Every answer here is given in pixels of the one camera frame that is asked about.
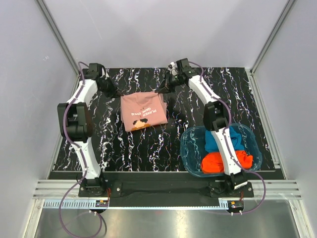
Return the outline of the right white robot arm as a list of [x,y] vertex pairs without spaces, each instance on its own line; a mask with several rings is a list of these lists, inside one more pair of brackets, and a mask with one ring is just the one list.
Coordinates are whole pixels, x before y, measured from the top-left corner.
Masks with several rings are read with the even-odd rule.
[[191,67],[187,58],[167,66],[163,82],[156,89],[159,94],[171,93],[177,86],[187,85],[204,104],[203,123],[218,146],[224,166],[225,191],[237,196],[248,181],[240,165],[230,137],[231,112],[227,104],[205,82],[204,71]]

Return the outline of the pink t shirt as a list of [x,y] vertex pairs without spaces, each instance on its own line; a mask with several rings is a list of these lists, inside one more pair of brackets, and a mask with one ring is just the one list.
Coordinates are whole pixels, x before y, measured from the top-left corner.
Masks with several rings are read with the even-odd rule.
[[121,120],[125,131],[132,132],[168,123],[167,103],[155,92],[137,92],[120,98]]

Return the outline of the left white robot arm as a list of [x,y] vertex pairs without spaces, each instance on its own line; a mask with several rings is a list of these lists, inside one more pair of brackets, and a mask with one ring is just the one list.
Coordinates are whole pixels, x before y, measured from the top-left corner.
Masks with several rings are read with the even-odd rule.
[[91,182],[90,191],[95,196],[106,193],[107,184],[101,181],[101,167],[97,162],[93,146],[93,123],[88,106],[93,97],[102,92],[108,98],[118,98],[123,94],[100,63],[89,65],[78,62],[81,80],[70,99],[57,106],[60,133],[70,143],[79,159],[83,178],[81,182]]

